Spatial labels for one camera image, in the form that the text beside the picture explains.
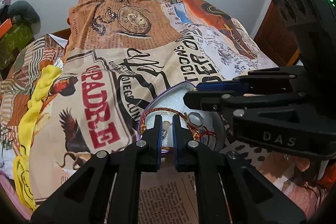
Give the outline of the purple heart-shaped jewelry box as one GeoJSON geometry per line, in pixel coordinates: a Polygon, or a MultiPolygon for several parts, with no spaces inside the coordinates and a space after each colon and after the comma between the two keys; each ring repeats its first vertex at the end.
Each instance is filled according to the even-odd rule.
{"type": "Polygon", "coordinates": [[[226,131],[221,116],[216,112],[189,109],[183,102],[187,92],[196,87],[185,81],[167,89],[154,99],[141,114],[138,124],[138,139],[145,130],[153,128],[157,115],[163,121],[171,122],[168,138],[161,137],[162,153],[173,151],[173,116],[178,115],[183,128],[189,129],[194,140],[207,145],[213,151],[220,151],[225,145],[226,131]]]}

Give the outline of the beaded charm jewelry piece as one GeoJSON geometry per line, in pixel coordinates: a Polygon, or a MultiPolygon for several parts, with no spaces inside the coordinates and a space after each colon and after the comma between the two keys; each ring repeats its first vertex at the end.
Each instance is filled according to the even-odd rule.
{"type": "Polygon", "coordinates": [[[169,121],[162,122],[162,139],[163,140],[168,138],[170,127],[171,127],[171,122],[169,121]]]}

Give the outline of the brown wooden door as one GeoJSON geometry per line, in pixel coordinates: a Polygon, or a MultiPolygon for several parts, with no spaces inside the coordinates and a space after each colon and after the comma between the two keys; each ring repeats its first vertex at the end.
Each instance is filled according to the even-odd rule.
{"type": "Polygon", "coordinates": [[[294,65],[299,58],[295,37],[286,29],[278,8],[272,2],[254,41],[280,67],[294,65]]]}

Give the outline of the yellow cloth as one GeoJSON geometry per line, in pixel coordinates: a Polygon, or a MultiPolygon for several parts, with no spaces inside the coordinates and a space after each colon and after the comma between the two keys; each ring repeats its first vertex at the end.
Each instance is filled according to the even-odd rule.
{"type": "Polygon", "coordinates": [[[31,99],[27,103],[28,110],[22,117],[18,127],[19,155],[13,161],[13,178],[15,190],[20,202],[35,210],[37,208],[33,191],[31,190],[29,174],[29,156],[33,141],[34,128],[43,106],[43,99],[49,93],[54,80],[62,73],[59,67],[47,65],[42,69],[31,99]]]}

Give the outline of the printed newspaper pattern blanket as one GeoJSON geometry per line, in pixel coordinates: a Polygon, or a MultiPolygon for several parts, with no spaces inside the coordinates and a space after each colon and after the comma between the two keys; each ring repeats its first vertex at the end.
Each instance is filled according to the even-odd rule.
{"type": "MultiPolygon", "coordinates": [[[[33,212],[98,151],[138,139],[141,114],[167,89],[234,81],[273,63],[240,22],[203,0],[80,0],[70,35],[47,34],[23,48],[1,82],[1,223],[32,223],[33,212]],[[34,128],[29,156],[37,208],[15,190],[18,127],[47,65],[59,67],[34,128]]],[[[335,157],[307,158],[236,139],[236,151],[295,203],[306,223],[333,223],[335,157]]],[[[175,169],[174,149],[157,172],[142,172],[137,223],[199,223],[195,176],[175,169]]]]}

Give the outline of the green patterned storage box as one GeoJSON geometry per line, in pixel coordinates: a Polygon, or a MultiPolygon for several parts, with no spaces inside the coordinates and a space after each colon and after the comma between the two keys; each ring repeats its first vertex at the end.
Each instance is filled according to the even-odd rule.
{"type": "Polygon", "coordinates": [[[22,23],[14,24],[1,37],[1,70],[14,62],[19,52],[33,41],[33,32],[30,26],[22,23]]]}

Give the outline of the orange shoe box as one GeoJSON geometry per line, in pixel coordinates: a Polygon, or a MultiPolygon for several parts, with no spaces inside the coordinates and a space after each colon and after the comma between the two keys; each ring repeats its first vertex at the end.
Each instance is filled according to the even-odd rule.
{"type": "Polygon", "coordinates": [[[0,38],[3,37],[12,26],[11,19],[6,19],[0,26],[0,38]]]}

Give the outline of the dark green stuffed pillow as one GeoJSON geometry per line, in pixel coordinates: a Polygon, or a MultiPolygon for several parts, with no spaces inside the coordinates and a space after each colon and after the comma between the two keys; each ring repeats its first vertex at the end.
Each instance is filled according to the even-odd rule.
{"type": "Polygon", "coordinates": [[[41,30],[40,17],[27,1],[16,1],[9,5],[7,16],[13,23],[27,22],[35,34],[41,30]]]}

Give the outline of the pile of clothes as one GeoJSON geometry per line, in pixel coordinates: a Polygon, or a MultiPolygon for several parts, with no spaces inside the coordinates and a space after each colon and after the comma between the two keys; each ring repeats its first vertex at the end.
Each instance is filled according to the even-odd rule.
{"type": "Polygon", "coordinates": [[[11,0],[1,0],[0,2],[0,12],[7,12],[9,6],[11,5],[11,0]]]}

